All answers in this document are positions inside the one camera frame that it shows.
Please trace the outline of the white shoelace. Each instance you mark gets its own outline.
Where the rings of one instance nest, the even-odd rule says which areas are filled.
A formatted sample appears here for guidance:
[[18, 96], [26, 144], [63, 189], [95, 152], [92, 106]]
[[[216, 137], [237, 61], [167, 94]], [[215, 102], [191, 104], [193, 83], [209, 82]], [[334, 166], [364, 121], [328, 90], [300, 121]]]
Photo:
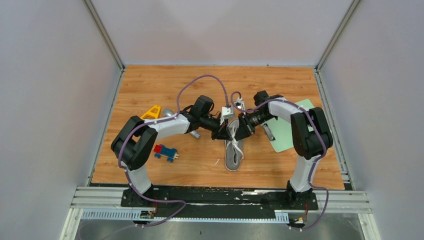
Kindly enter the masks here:
[[245, 157], [242, 150], [243, 141], [234, 139], [236, 130], [239, 127], [239, 120], [233, 119], [230, 122], [233, 122], [233, 134], [231, 134], [231, 140], [225, 140], [225, 160], [240, 162]]

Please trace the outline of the grey canvas sneaker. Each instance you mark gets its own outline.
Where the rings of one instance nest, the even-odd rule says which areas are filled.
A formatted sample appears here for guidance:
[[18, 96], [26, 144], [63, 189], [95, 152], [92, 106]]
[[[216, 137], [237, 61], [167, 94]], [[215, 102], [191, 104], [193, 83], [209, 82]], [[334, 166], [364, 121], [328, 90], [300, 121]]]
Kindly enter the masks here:
[[244, 140], [235, 139], [239, 126], [239, 120], [234, 119], [227, 127], [230, 139], [225, 141], [225, 167], [231, 172], [240, 168], [241, 161], [245, 157], [243, 151]]

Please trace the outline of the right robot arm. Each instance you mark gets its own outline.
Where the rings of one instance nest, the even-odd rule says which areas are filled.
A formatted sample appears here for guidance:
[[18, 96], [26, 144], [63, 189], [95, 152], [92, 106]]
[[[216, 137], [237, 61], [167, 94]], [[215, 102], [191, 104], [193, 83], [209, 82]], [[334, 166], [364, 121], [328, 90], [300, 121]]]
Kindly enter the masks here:
[[285, 201], [290, 208], [298, 209], [305, 203], [305, 195], [315, 188], [313, 178], [316, 167], [333, 145], [324, 110], [320, 107], [302, 107], [282, 95], [269, 95], [265, 90], [257, 92], [253, 99], [255, 108], [241, 111], [233, 139], [240, 141], [249, 138], [257, 126], [272, 118], [290, 124], [297, 161], [287, 183]]

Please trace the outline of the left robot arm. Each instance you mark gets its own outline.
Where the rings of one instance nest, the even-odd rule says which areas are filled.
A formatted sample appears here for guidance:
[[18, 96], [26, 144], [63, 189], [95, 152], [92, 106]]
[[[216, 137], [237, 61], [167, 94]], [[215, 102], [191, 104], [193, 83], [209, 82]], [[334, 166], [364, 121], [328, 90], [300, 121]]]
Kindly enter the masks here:
[[118, 166], [124, 170], [129, 186], [135, 191], [133, 198], [140, 206], [149, 206], [153, 201], [146, 162], [156, 141], [188, 134], [198, 128], [209, 130], [213, 140], [230, 140], [228, 121], [210, 114], [213, 106], [210, 97], [200, 95], [194, 105], [169, 117], [143, 120], [134, 115], [114, 138], [110, 149], [118, 159]]

